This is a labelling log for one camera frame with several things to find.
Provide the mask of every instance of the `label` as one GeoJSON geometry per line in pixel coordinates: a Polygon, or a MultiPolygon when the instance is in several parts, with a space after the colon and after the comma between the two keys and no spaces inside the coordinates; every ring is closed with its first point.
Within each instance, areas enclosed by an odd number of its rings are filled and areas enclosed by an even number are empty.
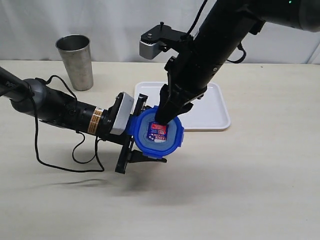
{"type": "Polygon", "coordinates": [[[93,111],[89,127],[87,130],[88,134],[96,135],[98,124],[101,118],[102,113],[104,112],[104,109],[100,107],[96,107],[95,110],[93,111]]]}
{"type": "Polygon", "coordinates": [[[167,141],[168,126],[160,125],[154,121],[149,123],[147,138],[155,143],[164,143],[167,141]]]}

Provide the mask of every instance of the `blue container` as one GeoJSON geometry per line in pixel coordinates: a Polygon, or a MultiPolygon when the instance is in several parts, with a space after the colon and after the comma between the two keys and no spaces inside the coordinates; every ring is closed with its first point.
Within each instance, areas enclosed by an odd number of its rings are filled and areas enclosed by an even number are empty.
{"type": "Polygon", "coordinates": [[[155,121],[158,107],[154,106],[131,117],[126,132],[132,135],[137,147],[143,155],[161,159],[181,147],[184,138],[184,128],[176,116],[166,126],[155,121]]]}

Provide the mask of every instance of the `white tray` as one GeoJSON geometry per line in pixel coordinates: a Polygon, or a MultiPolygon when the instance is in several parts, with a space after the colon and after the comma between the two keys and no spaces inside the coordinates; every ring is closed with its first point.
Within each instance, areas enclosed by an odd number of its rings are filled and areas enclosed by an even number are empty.
{"type": "MultiPolygon", "coordinates": [[[[158,106],[160,89],[165,82],[144,81],[135,86],[134,103],[139,94],[148,96],[147,105],[158,106]]],[[[194,100],[191,111],[179,115],[186,131],[223,131],[231,125],[226,103],[220,87],[210,82],[201,100],[194,100]]]]}

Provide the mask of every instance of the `metal cup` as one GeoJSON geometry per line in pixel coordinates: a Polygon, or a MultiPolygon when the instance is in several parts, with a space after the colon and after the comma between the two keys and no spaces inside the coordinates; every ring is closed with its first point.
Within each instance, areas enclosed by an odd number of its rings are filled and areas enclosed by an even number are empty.
{"type": "Polygon", "coordinates": [[[68,35],[55,43],[70,78],[72,87],[86,91],[94,85],[90,39],[83,35],[68,35]]]}

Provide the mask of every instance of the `white backdrop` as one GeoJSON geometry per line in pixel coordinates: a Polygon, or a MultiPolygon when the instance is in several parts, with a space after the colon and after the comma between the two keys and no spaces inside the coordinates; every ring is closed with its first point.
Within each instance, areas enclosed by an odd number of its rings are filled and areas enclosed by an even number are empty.
{"type": "MultiPolygon", "coordinates": [[[[56,40],[83,34],[91,39],[93,61],[147,62],[139,56],[140,35],[160,21],[187,31],[202,1],[0,0],[0,59],[60,60],[56,40]]],[[[214,3],[208,1],[195,31],[214,3]]],[[[320,33],[266,24],[243,41],[245,62],[320,63],[319,43],[320,33]]],[[[172,55],[162,53],[154,61],[166,62],[172,55]]]]}

